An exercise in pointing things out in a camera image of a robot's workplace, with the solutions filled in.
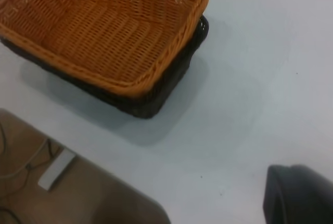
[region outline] white table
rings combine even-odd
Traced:
[[[270,164],[333,179],[331,0],[210,0],[206,42],[152,120],[0,46],[0,107],[159,202],[173,223],[263,224]]]

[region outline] rectangular basket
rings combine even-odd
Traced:
[[[208,21],[202,16],[197,24],[193,37],[186,46],[178,53],[170,66],[163,72],[161,78],[154,84],[152,90],[139,98],[119,96],[109,91],[79,80],[61,70],[50,66],[45,61],[19,48],[6,39],[0,39],[1,42],[10,50],[21,57],[30,60],[43,69],[63,78],[87,93],[99,98],[100,100],[117,107],[119,110],[140,118],[151,118],[155,116],[168,96],[186,73],[194,52],[200,47],[200,44],[206,39],[209,31]]]
[[[119,96],[151,91],[208,0],[0,0],[0,35]]]

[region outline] orange wicker basket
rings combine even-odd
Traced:
[[[52,67],[139,97],[192,37],[208,0],[0,0],[0,35]]]

